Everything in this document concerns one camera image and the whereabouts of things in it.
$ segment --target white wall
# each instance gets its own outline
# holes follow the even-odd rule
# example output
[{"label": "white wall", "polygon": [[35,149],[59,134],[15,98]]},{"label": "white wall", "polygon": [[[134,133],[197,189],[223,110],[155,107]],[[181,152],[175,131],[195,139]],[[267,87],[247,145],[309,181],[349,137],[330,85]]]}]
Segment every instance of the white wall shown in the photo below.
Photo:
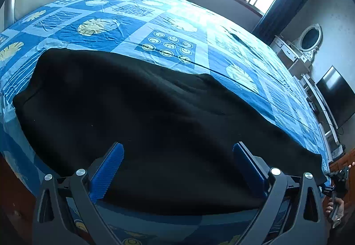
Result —
[{"label": "white wall", "polygon": [[251,32],[260,16],[235,0],[188,0],[209,9]]},{"label": "white wall", "polygon": [[[282,35],[293,41],[315,23],[322,27],[323,41],[312,64],[312,79],[318,82],[333,65],[355,91],[355,4],[348,0],[308,0]],[[343,129],[340,140],[348,152],[355,147],[355,115]]]}]

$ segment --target oval mirror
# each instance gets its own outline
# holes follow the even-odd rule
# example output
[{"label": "oval mirror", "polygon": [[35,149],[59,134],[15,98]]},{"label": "oval mirror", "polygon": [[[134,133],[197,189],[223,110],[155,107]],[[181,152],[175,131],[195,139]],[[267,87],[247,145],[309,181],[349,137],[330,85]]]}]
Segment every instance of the oval mirror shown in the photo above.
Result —
[{"label": "oval mirror", "polygon": [[302,39],[301,42],[302,49],[306,50],[313,47],[317,43],[319,39],[319,35],[320,32],[316,28],[310,29]]},{"label": "oval mirror", "polygon": [[307,59],[312,61],[321,40],[322,28],[319,24],[314,24],[306,28],[293,43]]}]

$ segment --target dresser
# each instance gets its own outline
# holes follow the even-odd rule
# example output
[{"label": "dresser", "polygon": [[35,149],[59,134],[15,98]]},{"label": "dresser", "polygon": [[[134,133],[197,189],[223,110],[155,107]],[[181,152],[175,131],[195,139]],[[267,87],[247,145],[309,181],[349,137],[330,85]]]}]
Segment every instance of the dresser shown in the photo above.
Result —
[{"label": "dresser", "polygon": [[310,72],[311,62],[291,42],[284,41],[280,36],[275,36],[270,47],[292,76],[301,79],[301,75]]}]

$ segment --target blue gripper pad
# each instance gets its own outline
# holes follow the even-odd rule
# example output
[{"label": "blue gripper pad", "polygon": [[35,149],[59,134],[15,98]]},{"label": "blue gripper pad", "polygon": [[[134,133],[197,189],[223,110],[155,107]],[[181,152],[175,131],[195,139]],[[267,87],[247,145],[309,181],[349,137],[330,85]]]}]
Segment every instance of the blue gripper pad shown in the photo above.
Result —
[{"label": "blue gripper pad", "polygon": [[266,172],[241,142],[233,146],[233,156],[238,170],[242,173],[253,195],[265,200],[269,188]]},{"label": "blue gripper pad", "polygon": [[124,149],[122,144],[119,143],[115,143],[104,156],[103,162],[90,181],[89,197],[94,204],[106,194],[123,157]]}]

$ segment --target cable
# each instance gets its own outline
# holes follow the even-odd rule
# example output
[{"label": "cable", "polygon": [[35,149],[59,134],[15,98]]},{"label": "cable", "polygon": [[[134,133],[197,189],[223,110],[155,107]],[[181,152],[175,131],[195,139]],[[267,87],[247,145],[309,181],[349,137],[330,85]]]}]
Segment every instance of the cable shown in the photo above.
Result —
[{"label": "cable", "polygon": [[320,123],[328,124],[328,125],[332,126],[332,127],[335,129],[335,131],[336,131],[340,136],[344,135],[344,129],[343,129],[343,128],[342,128],[342,129],[343,129],[343,133],[340,134],[340,133],[338,132],[338,130],[339,130],[340,128],[336,129],[336,128],[333,126],[333,124],[329,124],[328,122],[324,122],[324,121],[320,121]]}]

